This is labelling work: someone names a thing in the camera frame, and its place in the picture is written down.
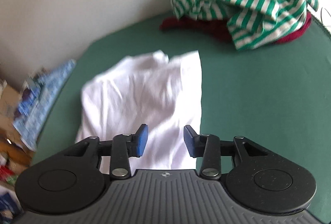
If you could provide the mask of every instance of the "green tabletop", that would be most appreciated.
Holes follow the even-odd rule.
[[[317,20],[299,39],[237,52],[203,33],[160,32],[160,15],[93,43],[77,63],[41,133],[37,163],[74,143],[80,90],[126,55],[199,50],[201,133],[242,135],[307,168],[317,181],[309,211],[331,221],[331,37]],[[224,159],[224,170],[229,169]]]

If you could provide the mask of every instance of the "blue patterned fabric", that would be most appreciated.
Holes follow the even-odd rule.
[[[48,113],[75,65],[75,60],[69,60],[52,72],[41,75],[35,83],[39,87],[31,91],[29,101],[21,101],[18,105],[21,116],[14,120],[13,125],[30,150],[36,150],[37,138]]]

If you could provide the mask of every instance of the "dark red cloth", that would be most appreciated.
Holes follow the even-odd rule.
[[[275,41],[276,44],[282,44],[293,41],[307,30],[312,22],[312,15],[307,12],[305,24],[297,31],[286,35]],[[232,37],[226,27],[226,20],[193,20],[189,17],[182,17],[179,20],[175,16],[165,18],[160,25],[160,30],[169,30],[174,28],[201,30],[204,33],[212,35],[219,41],[231,42]]]

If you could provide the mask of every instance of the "folded white cloth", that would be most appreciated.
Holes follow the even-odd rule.
[[[201,121],[201,64],[197,51],[173,57],[162,51],[125,57],[82,89],[82,125],[76,141],[89,136],[111,140],[135,133],[142,123],[149,134],[144,154],[130,158],[136,169],[195,169],[183,128],[199,133]],[[109,173],[110,157],[100,171]]]

